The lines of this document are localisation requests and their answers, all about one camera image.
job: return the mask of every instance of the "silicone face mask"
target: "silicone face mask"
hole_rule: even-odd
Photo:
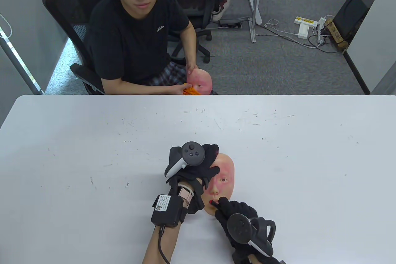
[[[209,95],[213,88],[210,74],[198,68],[195,68],[191,74],[187,75],[187,83],[190,83],[201,95]]]
[[[211,167],[213,166],[218,166],[220,172],[211,179],[208,188],[204,188],[204,193],[201,195],[205,211],[212,216],[215,215],[216,209],[209,201],[218,202],[221,197],[227,197],[230,200],[235,184],[234,162],[229,156],[218,154]]]

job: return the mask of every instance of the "wristwatch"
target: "wristwatch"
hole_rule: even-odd
[[[178,186],[180,187],[179,196],[183,198],[183,207],[188,208],[191,199],[194,197],[194,193],[190,190],[189,187],[185,185],[178,185]]]

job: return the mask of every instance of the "gray partition wall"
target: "gray partition wall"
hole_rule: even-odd
[[[32,94],[30,88],[0,47],[0,127],[15,100],[26,94]]]
[[[12,26],[10,41],[45,90],[65,45],[65,33],[42,0],[0,0],[0,13]],[[2,19],[0,26],[9,33]]]

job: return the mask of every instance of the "red pen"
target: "red pen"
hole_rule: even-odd
[[[209,201],[209,204],[210,204],[211,206],[214,206],[214,207],[216,207],[217,209],[219,209],[219,210],[220,210],[220,208],[219,208],[219,204],[218,204],[218,203],[216,203],[216,202],[214,202],[213,200],[210,200],[210,201]]]

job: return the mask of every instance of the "black wrist device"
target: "black wrist device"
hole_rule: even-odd
[[[151,222],[156,226],[176,227],[184,222],[187,209],[183,207],[183,198],[179,195],[159,195],[155,200]]]

